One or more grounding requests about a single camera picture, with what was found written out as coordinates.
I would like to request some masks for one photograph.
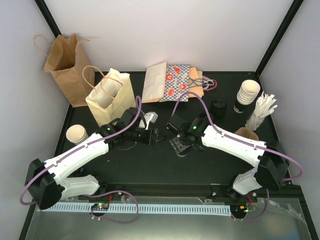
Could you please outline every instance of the red sticker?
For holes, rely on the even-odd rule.
[[[181,83],[179,85],[179,89],[181,89],[181,90],[185,90],[186,88],[187,88],[187,85],[185,85],[184,83]]]
[[[170,88],[169,90],[168,90],[168,96],[173,96],[174,94],[175,94],[175,90],[173,89],[173,88]]]
[[[181,69],[180,69],[180,67],[173,66],[172,69],[175,71],[176,74],[178,74],[178,75],[180,76],[180,74],[181,74]]]
[[[172,81],[174,79],[174,76],[171,73],[169,73],[165,76],[165,79],[167,79],[168,81]]]

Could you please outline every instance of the black metal beam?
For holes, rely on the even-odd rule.
[[[38,8],[40,9],[46,23],[49,25],[53,35],[55,37],[58,37],[58,35],[61,35],[58,25],[56,24],[54,17],[51,15],[51,12],[49,11],[49,8],[45,0],[34,0],[34,1],[37,4]]]
[[[280,25],[280,27],[276,31],[276,34],[274,35],[274,37],[273,37],[268,49],[266,50],[258,68],[255,71],[255,74],[257,74],[257,76],[260,76],[261,73],[263,72],[263,70],[265,69],[272,54],[276,50],[278,44],[280,43],[282,37],[284,36],[290,23],[294,19],[296,13],[298,12],[298,10],[303,2],[304,2],[304,0],[293,0],[288,12],[286,13],[286,15]]]

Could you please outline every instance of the black frame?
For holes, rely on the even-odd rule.
[[[57,37],[58,35],[61,35],[61,32],[56,24],[56,21],[54,20],[53,16],[51,15],[49,8],[47,7],[46,3],[44,0],[34,0],[39,8],[39,10],[41,11],[44,19],[46,20],[47,24],[49,25],[52,33],[54,34],[55,37]],[[263,72],[263,70],[265,69],[266,65],[268,64],[270,58],[272,57],[274,51],[276,50],[278,44],[280,43],[282,37],[284,36],[286,30],[288,29],[290,23],[292,22],[292,20],[294,19],[296,13],[298,12],[300,6],[302,5],[302,3],[304,2],[304,0],[293,0],[289,10],[287,11],[281,25],[279,26],[275,36],[273,37],[267,51],[265,52],[260,64],[258,65],[256,71],[254,72],[255,76],[257,78],[260,77],[261,73]],[[67,127],[71,121],[72,115],[73,115],[73,108],[70,105],[66,114],[66,118],[62,127],[62,131],[57,143],[57,147],[56,150],[54,152],[54,156],[57,156],[59,154],[62,153],[62,146],[64,145],[64,141],[65,141],[65,133],[67,131]],[[270,121],[272,123],[272,129],[274,131],[274,135],[278,138],[276,129],[275,129],[275,125],[274,122],[271,118],[271,116],[268,116],[270,118]],[[153,186],[151,185],[136,185],[136,184],[126,184],[121,186],[122,188],[126,189],[129,192],[133,192],[136,194],[140,194],[140,196],[156,196],[157,194],[159,194],[159,192],[161,192],[161,195],[166,195],[166,196],[190,196],[190,197],[194,197],[194,196],[205,196],[208,197],[208,195],[211,195],[212,192],[212,186],[211,185],[192,185],[191,187],[187,187],[184,186],[179,186],[179,185],[174,185],[172,187],[164,187],[164,188],[159,188],[159,186]],[[144,188],[143,191],[137,191],[137,189],[139,188]],[[266,193],[264,190],[258,189],[256,191],[257,194],[259,194],[259,196],[261,197],[266,197]],[[305,197],[303,195],[302,189],[300,186],[298,185],[292,185],[291,182],[289,182],[287,185],[284,185],[281,187],[281,189],[279,191],[276,192],[272,192],[272,197],[273,198],[298,198],[302,211],[303,211],[303,215],[306,219],[306,223],[307,223],[307,227],[308,230],[310,232],[311,238],[313,240],[318,240],[318,235],[316,232],[316,228],[314,226],[314,223],[312,221]],[[29,211],[27,213],[21,234],[19,239],[20,240],[24,240],[27,236],[27,232],[31,223],[31,219],[33,216],[33,213],[35,211],[35,205],[31,205],[29,208]]]

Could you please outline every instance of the cream paper bag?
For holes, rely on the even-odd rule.
[[[98,69],[103,76],[96,86],[88,83],[93,89],[85,98],[99,127],[120,118],[126,109],[136,106],[130,74],[110,68],[104,76],[99,68],[91,65],[86,66],[82,74],[87,67]]]

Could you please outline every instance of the brown paper bag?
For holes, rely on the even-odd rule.
[[[86,66],[82,73],[87,67],[98,69],[103,76],[96,86],[88,82],[93,90],[85,98],[99,127],[120,118],[125,110],[136,106],[130,74],[120,73],[110,68],[109,73],[105,76],[99,68],[91,65]]]
[[[88,42],[89,40],[78,41],[76,34],[68,38],[59,35],[53,44],[50,44],[51,50],[49,55],[47,55],[37,46],[35,42],[37,37],[42,37],[48,44],[50,43],[42,35],[38,34],[33,37],[33,44],[47,56],[44,71],[52,74],[54,80],[73,107],[87,106],[86,97],[90,93],[91,88],[82,77],[82,71],[85,66],[91,65],[91,63],[81,43]],[[86,71],[84,76],[91,85],[94,84],[95,72],[93,69]]]

